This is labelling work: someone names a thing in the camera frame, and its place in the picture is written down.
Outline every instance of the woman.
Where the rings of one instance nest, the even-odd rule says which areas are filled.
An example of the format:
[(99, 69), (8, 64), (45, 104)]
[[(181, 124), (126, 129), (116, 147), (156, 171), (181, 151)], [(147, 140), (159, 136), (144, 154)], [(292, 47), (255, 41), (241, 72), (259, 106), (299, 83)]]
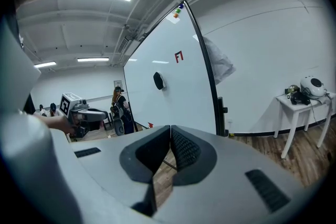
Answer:
[(119, 86), (117, 86), (114, 89), (112, 98), (112, 107), (114, 107), (116, 103), (119, 103), (120, 107), (123, 108), (124, 115), (122, 116), (121, 119), (124, 122), (124, 134), (130, 134), (133, 133), (134, 131), (133, 121), (126, 98), (121, 94), (123, 91), (124, 90), (122, 90)]
[(43, 108), (43, 105), (40, 105), (40, 113), (41, 116), (46, 117), (47, 116), (47, 111)]

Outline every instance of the black cable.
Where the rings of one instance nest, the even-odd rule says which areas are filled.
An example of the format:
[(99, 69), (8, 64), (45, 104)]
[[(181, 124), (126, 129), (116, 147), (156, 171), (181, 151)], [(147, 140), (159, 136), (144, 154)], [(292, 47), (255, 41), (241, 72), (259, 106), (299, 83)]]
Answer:
[(166, 162), (165, 160), (163, 160), (163, 162), (174, 170), (177, 170), (176, 167), (174, 165), (171, 165), (169, 162)]
[(332, 100), (331, 100), (331, 97), (330, 97), (330, 94), (329, 94), (329, 93), (327, 93), (327, 92), (326, 92), (324, 95), (325, 95), (326, 97), (328, 97), (328, 98), (329, 98), (329, 100), (332, 102)]
[(311, 106), (311, 109), (313, 111), (314, 120), (315, 120), (316, 124), (319, 125), (319, 123), (317, 122), (317, 120), (315, 118), (314, 108), (313, 108), (313, 105), (311, 104), (311, 102), (310, 102), (310, 106)]
[(321, 98), (321, 97), (319, 97), (319, 96), (316, 96), (316, 95), (312, 94), (311, 91), (310, 91), (310, 89), (307, 88), (307, 87), (303, 89), (303, 92), (302, 92), (302, 93), (304, 94), (305, 92), (306, 92), (308, 95), (310, 95), (311, 97)]

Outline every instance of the white robot part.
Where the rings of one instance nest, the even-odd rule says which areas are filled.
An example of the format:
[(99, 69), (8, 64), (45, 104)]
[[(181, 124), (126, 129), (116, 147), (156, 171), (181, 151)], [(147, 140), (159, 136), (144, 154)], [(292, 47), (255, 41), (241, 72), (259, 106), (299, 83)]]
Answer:
[(323, 83), (313, 76), (301, 79), (300, 84), (301, 92), (311, 99), (321, 98), (326, 92)]
[(86, 100), (79, 97), (73, 93), (63, 93), (61, 98), (61, 103), (59, 105), (59, 110), (67, 117), (70, 116), (70, 111), (74, 109), (74, 106), (79, 103), (86, 105)]

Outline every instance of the white wall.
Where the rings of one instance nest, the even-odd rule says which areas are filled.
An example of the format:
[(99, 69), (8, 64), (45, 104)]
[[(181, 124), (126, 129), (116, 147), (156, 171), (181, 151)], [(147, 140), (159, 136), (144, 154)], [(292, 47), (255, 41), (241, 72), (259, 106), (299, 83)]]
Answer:
[[(191, 9), (202, 34), (237, 69), (217, 85), (231, 132), (274, 131), (275, 96), (304, 76), (313, 75), (336, 92), (335, 21), (324, 0), (200, 0)], [(317, 120), (326, 113), (315, 109)], [(282, 130), (290, 128), (289, 119), (287, 112)]]
[[(51, 103), (59, 105), (62, 93), (72, 92), (85, 98), (90, 107), (109, 112), (114, 80), (122, 80), (126, 89), (122, 68), (78, 68), (43, 73), (31, 91), (31, 97), (35, 108), (40, 104), (48, 108)], [(123, 95), (128, 100), (126, 90)]]

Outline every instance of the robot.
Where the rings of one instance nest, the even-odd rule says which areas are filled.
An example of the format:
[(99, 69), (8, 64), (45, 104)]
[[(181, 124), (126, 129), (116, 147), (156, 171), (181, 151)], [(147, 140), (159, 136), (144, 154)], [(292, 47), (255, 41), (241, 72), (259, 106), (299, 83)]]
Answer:
[(73, 94), (63, 93), (59, 110), (71, 125), (77, 125), (76, 138), (83, 138), (89, 131), (99, 128), (99, 123), (108, 117), (106, 111), (90, 108), (85, 99)]
[(326, 94), (323, 83), (313, 76), (307, 76), (301, 79), (301, 91), (310, 99), (319, 99)]

